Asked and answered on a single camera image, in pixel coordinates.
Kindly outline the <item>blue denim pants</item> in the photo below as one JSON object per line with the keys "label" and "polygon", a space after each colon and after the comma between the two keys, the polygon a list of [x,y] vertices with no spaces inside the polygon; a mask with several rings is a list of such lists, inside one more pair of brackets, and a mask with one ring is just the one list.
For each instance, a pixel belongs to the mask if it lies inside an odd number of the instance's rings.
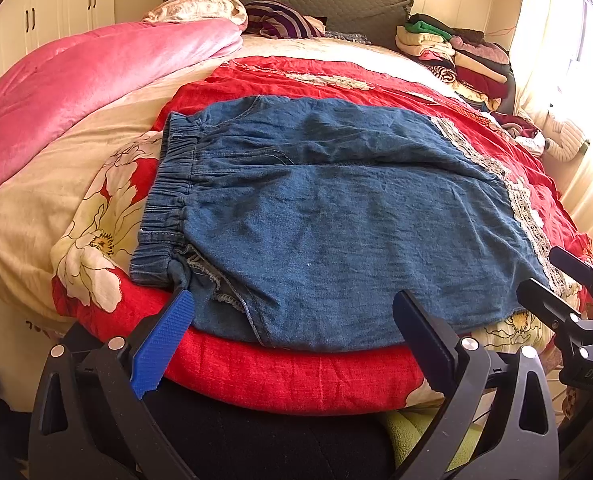
{"label": "blue denim pants", "polygon": [[249,96],[170,113],[130,278],[189,289],[193,324],[268,348],[399,344],[411,292],[458,333],[554,282],[523,186],[449,120]]}

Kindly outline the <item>red floral bedspread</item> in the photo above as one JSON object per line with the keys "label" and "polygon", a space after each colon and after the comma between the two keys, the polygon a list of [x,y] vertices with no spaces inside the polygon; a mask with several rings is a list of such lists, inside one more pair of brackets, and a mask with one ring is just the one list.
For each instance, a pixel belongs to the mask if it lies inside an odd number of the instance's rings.
{"label": "red floral bedspread", "polygon": [[358,414],[430,398],[402,289],[491,350],[548,348],[515,291],[535,278],[586,305],[558,246],[593,259],[543,164],[425,70],[256,55],[181,86],[106,159],[50,259],[57,310],[101,340],[188,289],[178,384]]}

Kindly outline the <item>stack of folded clothes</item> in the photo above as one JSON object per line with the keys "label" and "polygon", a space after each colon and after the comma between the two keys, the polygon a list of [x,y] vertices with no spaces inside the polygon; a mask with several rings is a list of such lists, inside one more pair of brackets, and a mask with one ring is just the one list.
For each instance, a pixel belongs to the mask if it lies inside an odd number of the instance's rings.
{"label": "stack of folded clothes", "polygon": [[399,25],[395,46],[483,112],[514,110],[515,79],[509,52],[476,29],[453,28],[416,13]]}

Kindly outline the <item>cream curtain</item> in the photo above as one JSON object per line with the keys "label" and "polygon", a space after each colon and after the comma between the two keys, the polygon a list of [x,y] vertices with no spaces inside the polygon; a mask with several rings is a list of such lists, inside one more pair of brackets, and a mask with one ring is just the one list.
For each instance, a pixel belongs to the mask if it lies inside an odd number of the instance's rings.
{"label": "cream curtain", "polygon": [[522,0],[510,58],[519,109],[542,129],[549,112],[576,122],[590,142],[571,162],[546,153],[545,165],[593,250],[593,2]]}

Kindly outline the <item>pink velvet quilt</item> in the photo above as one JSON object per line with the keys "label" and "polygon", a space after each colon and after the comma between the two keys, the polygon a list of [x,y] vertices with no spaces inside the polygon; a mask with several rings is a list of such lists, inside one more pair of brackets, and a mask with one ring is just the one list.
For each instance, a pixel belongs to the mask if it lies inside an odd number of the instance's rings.
{"label": "pink velvet quilt", "polygon": [[51,41],[0,77],[0,185],[89,114],[242,44],[226,18],[131,22]]}

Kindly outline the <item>floral cream pillow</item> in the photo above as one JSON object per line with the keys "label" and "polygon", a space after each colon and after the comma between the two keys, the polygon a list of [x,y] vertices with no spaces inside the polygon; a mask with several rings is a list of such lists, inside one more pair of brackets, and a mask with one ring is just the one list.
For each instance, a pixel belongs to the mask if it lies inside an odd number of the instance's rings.
{"label": "floral cream pillow", "polygon": [[185,23],[223,18],[241,29],[248,26],[246,7],[240,0],[166,0],[149,11],[146,23]]}

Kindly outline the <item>purple striped garment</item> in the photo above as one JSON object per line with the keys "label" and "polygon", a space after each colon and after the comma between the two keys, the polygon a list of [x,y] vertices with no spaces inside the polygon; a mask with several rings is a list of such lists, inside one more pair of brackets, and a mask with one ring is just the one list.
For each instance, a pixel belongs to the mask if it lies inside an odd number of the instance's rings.
{"label": "purple striped garment", "polygon": [[325,36],[321,24],[278,1],[256,0],[246,3],[249,34],[268,39],[313,39]]}

